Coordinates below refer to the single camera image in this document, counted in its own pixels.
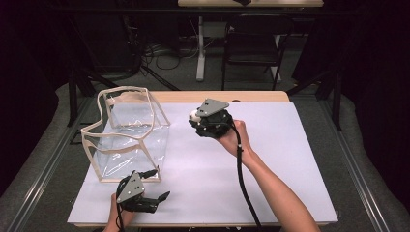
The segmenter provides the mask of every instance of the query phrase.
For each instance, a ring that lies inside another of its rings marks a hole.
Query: wooden table
[[[212,8],[212,7],[227,7],[240,8],[243,7],[240,3],[233,0],[178,0],[180,7],[190,8]],[[252,11],[252,8],[314,8],[322,7],[322,0],[252,0],[244,11]],[[196,80],[203,81],[205,69],[205,50],[204,50],[204,22],[203,17],[199,17],[198,21],[198,66],[196,70]],[[276,73],[277,67],[271,67],[272,73]]]
[[[224,102],[289,102],[283,91],[157,91],[159,102],[203,102],[206,98]]]
[[[131,226],[255,225],[239,187],[235,158],[213,139],[199,137],[188,123],[189,113],[206,98],[230,102],[227,110],[232,116],[247,122],[253,149],[295,191],[318,224],[337,221],[296,108],[284,92],[166,91],[153,95],[171,126],[162,181],[144,184],[145,196],[156,198],[166,191],[171,193],[154,214],[137,214]],[[243,171],[259,220],[266,226],[278,225],[258,184],[247,169]],[[108,219],[110,194],[117,186],[100,183],[90,167],[68,223],[103,226]]]

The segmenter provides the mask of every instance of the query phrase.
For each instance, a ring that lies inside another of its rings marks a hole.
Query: plastic sheet
[[[84,150],[100,182],[119,182],[136,172],[157,169],[147,182],[161,180],[170,123],[146,88],[118,87],[99,92],[101,118],[81,130]]]

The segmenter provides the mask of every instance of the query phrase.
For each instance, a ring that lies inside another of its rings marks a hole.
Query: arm
[[[242,140],[242,163],[252,173],[269,206],[285,231],[320,231],[310,212],[299,197],[251,149],[245,122],[235,121]],[[236,156],[236,133],[230,130],[218,142]]]
[[[104,229],[103,232],[118,232],[118,226],[117,226],[117,199],[115,193],[111,194],[111,207],[109,210],[109,217],[108,217],[108,223]],[[129,212],[124,210],[123,213],[121,214],[121,217],[123,218],[124,226],[127,226],[130,224],[130,222],[133,219],[133,216],[135,215],[135,212]]]

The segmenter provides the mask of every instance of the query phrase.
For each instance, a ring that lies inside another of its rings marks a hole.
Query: dark background
[[[359,8],[364,2],[327,0],[324,9],[347,11]],[[376,5],[384,1],[371,2]],[[135,61],[119,17],[101,17],[93,21],[105,25],[93,33],[88,31],[91,29],[87,29],[89,25],[84,22],[88,21],[87,17],[77,17],[77,28],[85,35],[85,40],[90,41],[85,45],[67,21],[57,24],[63,30],[56,31],[53,23],[61,22],[50,21],[35,1],[0,4],[0,75],[6,90],[3,96],[6,105],[2,110],[6,125],[2,127],[5,135],[2,137],[6,137],[2,142],[6,149],[1,155],[3,178],[0,190],[3,193],[52,119],[58,104],[54,92],[67,83],[73,68],[70,57],[76,57],[84,67],[100,71],[128,70]],[[112,1],[102,1],[102,4],[115,6]],[[407,210],[410,208],[408,9],[405,1],[383,5],[342,72],[342,93],[356,105],[366,152]],[[175,34],[178,32],[176,18],[160,17],[146,28],[161,27],[165,21],[170,23],[166,25],[168,37],[165,38],[178,36]],[[305,80],[328,69],[343,50],[354,23],[354,20],[317,20],[293,77]],[[157,33],[149,31],[157,40],[164,40]],[[61,38],[70,41],[70,51],[62,48]],[[109,51],[95,49],[107,47],[107,42],[111,48],[116,48]],[[169,40],[168,43],[178,48],[177,41]],[[108,52],[110,56],[99,57],[111,57],[111,60],[96,60],[96,52]]]

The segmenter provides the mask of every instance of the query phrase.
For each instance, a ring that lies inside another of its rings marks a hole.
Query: gray carpet
[[[301,38],[293,38],[293,43],[289,44],[280,72],[282,81],[278,85],[278,90],[287,90],[293,87],[294,81],[289,76],[296,65],[303,41],[304,39]],[[205,80],[203,82],[195,80],[196,59],[194,58],[182,59],[174,70],[158,69],[155,65],[155,59],[150,67],[181,90],[218,90],[221,76],[220,53],[218,42],[211,43],[207,48]],[[174,58],[167,56],[161,57],[158,61],[160,67],[165,67],[165,65],[170,67],[173,66],[171,62],[176,62]],[[255,73],[256,71],[242,72],[244,75],[254,75]],[[131,78],[118,80],[116,83],[147,87],[150,90],[168,90],[155,78],[144,72]],[[99,83],[94,84],[98,90],[105,88]],[[245,88],[241,85],[229,84],[230,86],[226,86],[227,90]],[[269,89],[267,86],[267,84],[258,84],[246,87]],[[291,101],[296,104],[325,185],[335,209],[340,215],[338,223],[326,225],[322,227],[322,231],[377,231],[368,216],[349,170],[346,168],[343,151],[335,137],[333,125],[327,121],[328,112],[323,106],[327,103],[316,101],[312,96],[315,88],[315,86],[307,88],[292,97]],[[13,219],[16,215],[24,216],[24,218],[18,218],[17,221],[20,224],[13,227],[19,228],[19,231],[91,231],[90,228],[78,228],[67,224],[67,218],[73,206],[72,202],[81,187],[89,160],[86,158],[81,145],[66,143],[72,138],[72,132],[66,130],[69,116],[67,85],[60,88],[57,93],[60,97],[60,104],[53,122],[0,200],[0,214],[2,215],[0,231],[7,231],[11,224],[15,226]],[[78,96],[80,100],[85,100],[80,93]],[[95,122],[97,109],[94,102],[90,106],[86,106],[80,122]],[[346,98],[342,99],[341,126],[346,142],[374,193],[375,200],[388,222],[390,231],[408,231],[410,217],[402,205],[390,194],[377,170],[372,167],[371,162],[366,157],[354,114],[354,105]],[[55,153],[61,154],[61,156],[58,159],[53,159]],[[39,180],[39,175],[44,172],[45,167],[47,167],[46,172],[52,176],[47,180]],[[39,181],[42,181],[46,188],[38,190],[37,197],[33,197],[34,193],[27,194],[32,185]],[[35,208],[20,208],[25,205],[24,201],[27,199],[35,199],[33,202]]]

